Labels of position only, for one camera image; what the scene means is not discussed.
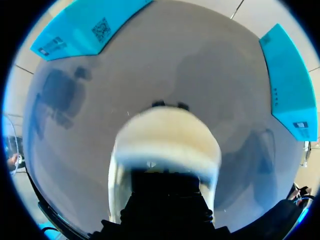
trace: qr code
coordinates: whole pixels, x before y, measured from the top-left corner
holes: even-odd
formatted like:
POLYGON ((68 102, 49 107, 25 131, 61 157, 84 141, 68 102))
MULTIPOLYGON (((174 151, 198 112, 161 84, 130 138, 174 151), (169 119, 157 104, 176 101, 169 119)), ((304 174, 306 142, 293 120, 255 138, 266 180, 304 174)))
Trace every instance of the qr code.
POLYGON ((100 43, 103 43, 107 36, 111 33, 111 28, 106 20, 106 18, 102 18, 95 26, 92 28, 92 32, 98 39, 100 43))

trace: black cable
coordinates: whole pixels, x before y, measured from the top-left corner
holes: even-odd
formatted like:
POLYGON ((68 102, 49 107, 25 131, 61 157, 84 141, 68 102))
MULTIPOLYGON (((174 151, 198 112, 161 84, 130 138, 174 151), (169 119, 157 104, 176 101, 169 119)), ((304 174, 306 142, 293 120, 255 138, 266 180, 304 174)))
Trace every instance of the black cable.
POLYGON ((47 230, 54 230, 54 231, 59 232, 56 228, 50 227, 50 226, 46 226, 46 227, 42 228, 42 229, 41 229, 41 232, 44 233, 44 232, 47 231, 47 230))

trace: white surface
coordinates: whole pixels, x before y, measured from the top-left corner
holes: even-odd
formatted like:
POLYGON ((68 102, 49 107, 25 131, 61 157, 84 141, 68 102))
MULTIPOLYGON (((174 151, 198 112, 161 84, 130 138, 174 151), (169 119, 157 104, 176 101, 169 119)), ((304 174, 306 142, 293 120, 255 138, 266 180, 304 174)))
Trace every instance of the white surface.
POLYGON ((259 38, 275 24, 281 24, 298 48, 307 69, 310 71, 320 66, 318 56, 307 35, 279 0, 244 0, 233 20, 259 38))
POLYGON ((29 35, 26 37, 24 42, 21 45, 19 52, 16 55, 15 64, 19 67, 28 70, 31 73, 34 73, 37 69, 37 66, 41 61, 44 61, 30 50, 31 45, 37 39, 38 35, 42 32, 42 30, 47 26, 47 24, 51 21, 52 16, 49 13, 45 13, 36 25, 31 29, 29 35))
MULTIPOLYGON (((33 75, 29 72, 13 66, 7 80, 2 109, 4 113, 9 114, 8 117, 14 124, 17 136, 22 136, 22 116, 24 114, 27 93, 32 77, 33 75)), ((13 135, 12 127, 8 120, 4 122, 3 132, 6 135, 13 135)))
POLYGON ((58 0, 48 9, 48 13, 55 17, 72 2, 73 0, 58 0))
POLYGON ((199 5, 201 7, 216 11, 226 17, 231 17, 242 0, 176 0, 185 3, 199 5))
POLYGON ((320 112, 320 68, 311 71, 309 75, 312 80, 315 99, 317 101, 318 112, 320 112))

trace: black frame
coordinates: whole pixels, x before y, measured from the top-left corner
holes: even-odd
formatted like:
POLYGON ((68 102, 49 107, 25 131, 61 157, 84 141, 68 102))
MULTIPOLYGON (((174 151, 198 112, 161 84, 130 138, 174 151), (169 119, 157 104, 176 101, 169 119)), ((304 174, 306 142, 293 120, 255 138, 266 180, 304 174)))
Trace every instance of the black frame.
MULTIPOLYGON (((1 45, 1 58, 4 61, 2 61, 0 72, 2 75, 1 87, 3 89, 2 103, 4 100, 6 80, 18 49, 32 26, 35 25, 40 16, 42 16, 53 2, 53 0, 18 2, 2 0, 0 2, 0 22, 3 33, 2 40, 4 40, 1 45)), ((303 27, 313 43, 318 56, 320 56, 320 35, 317 34, 319 29, 317 16, 319 14, 320 2, 316 0, 305 0, 303 2, 282 0, 282 2, 303 27)), ((1 205, 2 212, 4 213, 2 214, 2 230, 6 231, 7 234, 12 234, 16 239, 26 237, 29 239, 47 239, 37 227, 22 203, 8 172, 3 146, 1 146, 1 149, 2 161, 0 164, 0 178, 3 189, 2 199, 4 198, 4 202, 1 205)), ((42 203, 40 207, 51 220, 55 221, 56 227, 63 231, 63 234, 68 235, 69 239, 75 239, 75 235, 72 236, 72 234, 74 234, 73 230, 70 229, 68 225, 60 222, 57 213, 50 208, 47 202, 45 204, 42 203)), ((309 209, 309 213, 306 215, 303 222, 300 223, 299 227, 294 229, 288 236, 288 239, 297 239, 301 236, 304 238, 313 237, 315 231, 318 230, 315 226, 318 223, 317 218, 319 216, 319 209, 320 197, 318 193, 309 209)))

